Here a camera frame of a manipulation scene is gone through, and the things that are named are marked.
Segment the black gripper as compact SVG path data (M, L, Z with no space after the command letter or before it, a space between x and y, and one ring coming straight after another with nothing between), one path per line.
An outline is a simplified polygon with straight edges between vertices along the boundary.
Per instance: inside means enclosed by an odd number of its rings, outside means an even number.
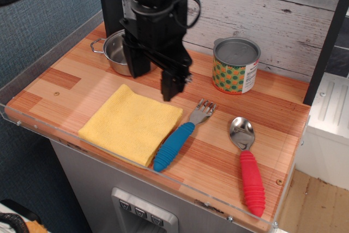
M188 9L135 14L135 19L120 20L124 30L123 52L130 74L140 77L151 71L151 62L163 72L161 94L170 101L184 91L191 77L192 60L183 46L188 25Z

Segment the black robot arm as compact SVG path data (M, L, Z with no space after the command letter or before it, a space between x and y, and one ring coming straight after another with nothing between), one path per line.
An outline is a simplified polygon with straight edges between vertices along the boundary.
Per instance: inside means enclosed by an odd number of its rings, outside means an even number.
M200 5L200 0L192 0ZM123 50L132 77L140 77L155 64L162 69L161 93L170 101L191 79L191 57L183 46L188 23L188 0L131 0L135 19L122 19Z

